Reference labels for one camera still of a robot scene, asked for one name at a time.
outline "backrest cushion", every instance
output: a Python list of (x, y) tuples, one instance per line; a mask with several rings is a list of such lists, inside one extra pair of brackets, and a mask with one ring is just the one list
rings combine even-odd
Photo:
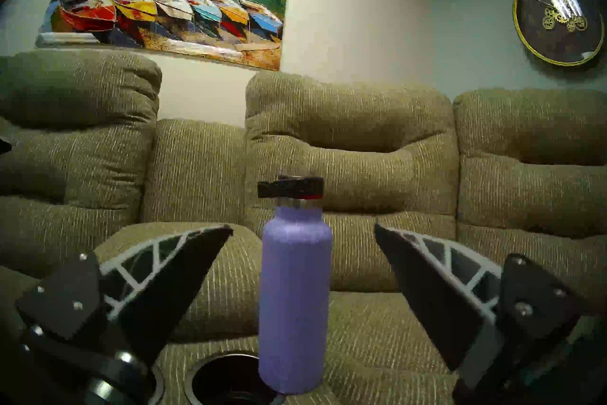
[(159, 121), (141, 222), (240, 223), (244, 134), (226, 124)]
[(423, 88), (329, 85), (260, 72), (246, 89), (244, 224), (261, 236), (274, 202), (257, 182), (325, 178), (333, 230), (333, 290), (393, 291), (376, 221), (455, 236), (458, 151), (449, 99)]
[(597, 247), (607, 247), (607, 93), (478, 90), (453, 106), (461, 152), (458, 241), (500, 263), (508, 252), (523, 252), (602, 303), (597, 289), (607, 287), (600, 281), (607, 279), (607, 251)]
[(47, 275), (136, 222), (161, 72), (129, 53), (0, 59), (0, 264)]

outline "gold clock frame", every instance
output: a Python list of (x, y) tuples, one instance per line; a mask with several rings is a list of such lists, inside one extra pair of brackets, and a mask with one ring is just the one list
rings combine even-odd
[(527, 42), (527, 39), (524, 38), (523, 33), (521, 32), (521, 29), (518, 25), (517, 7), (518, 7), (518, 0), (514, 0), (514, 5), (512, 6), (512, 18), (514, 20), (514, 27), (517, 29), (518, 38), (521, 39), (521, 42), (525, 45), (525, 47), (527, 47), (531, 51), (531, 53), (533, 55), (535, 55), (536, 57), (539, 57), (540, 59), (544, 60), (545, 62), (554, 64), (554, 65), (561, 65), (563, 67), (575, 67), (576, 65), (585, 64), (585, 63), (589, 62), (590, 60), (592, 60), (593, 58), (595, 58), (596, 55), (598, 55), (598, 53), (600, 52), (601, 47), (603, 46), (603, 40), (605, 38), (605, 23), (603, 21), (603, 15), (599, 11), (598, 16), (601, 20), (601, 40), (598, 42), (597, 48), (594, 50), (593, 54), (590, 55), (590, 57), (585, 58), (584, 60), (580, 60), (579, 62), (558, 62), (556, 60), (549, 59), (548, 57), (543, 56), (541, 53), (536, 51), (536, 49), (531, 47), (531, 45), (529, 45), (529, 43)]

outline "wall clock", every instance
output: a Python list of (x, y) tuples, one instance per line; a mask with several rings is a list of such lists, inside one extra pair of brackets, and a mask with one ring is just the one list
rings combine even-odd
[(581, 65), (603, 45), (597, 0), (514, 0), (513, 15), (523, 44), (551, 64)]

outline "blue boat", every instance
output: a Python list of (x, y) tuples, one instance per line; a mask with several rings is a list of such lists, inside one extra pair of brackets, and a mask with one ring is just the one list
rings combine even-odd
[(261, 29), (274, 36), (282, 36), (282, 21), (267, 9), (264, 4), (251, 0), (238, 0), (238, 3), (247, 13), (249, 13), (251, 19), (253, 19)]
[(194, 16), (198, 17), (196, 19), (217, 23), (216, 26), (219, 26), (221, 10), (217, 8), (215, 3), (211, 0), (187, 0), (187, 2), (194, 10)]

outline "couch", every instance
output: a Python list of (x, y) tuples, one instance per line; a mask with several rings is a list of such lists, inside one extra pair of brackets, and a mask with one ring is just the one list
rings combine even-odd
[[(136, 55), (36, 51), (0, 70), (11, 75), (0, 135), (17, 142), (0, 157), (2, 347), (12, 354), (23, 327), (12, 303), (67, 257), (94, 250), (103, 262), (161, 234), (228, 223), (234, 235), (157, 362), (162, 403), (187, 404), (196, 361), (256, 351), (260, 236), (272, 217), (256, 183), (279, 172), (326, 178), (335, 240), (325, 378), (287, 403), (451, 402), (456, 376), (398, 292), (376, 221), (498, 263), (523, 252), (606, 306), (605, 93), (477, 90), (452, 104), (423, 87), (260, 72), (241, 129), (156, 122), (161, 73)], [(25, 392), (18, 373), (13, 397)]]

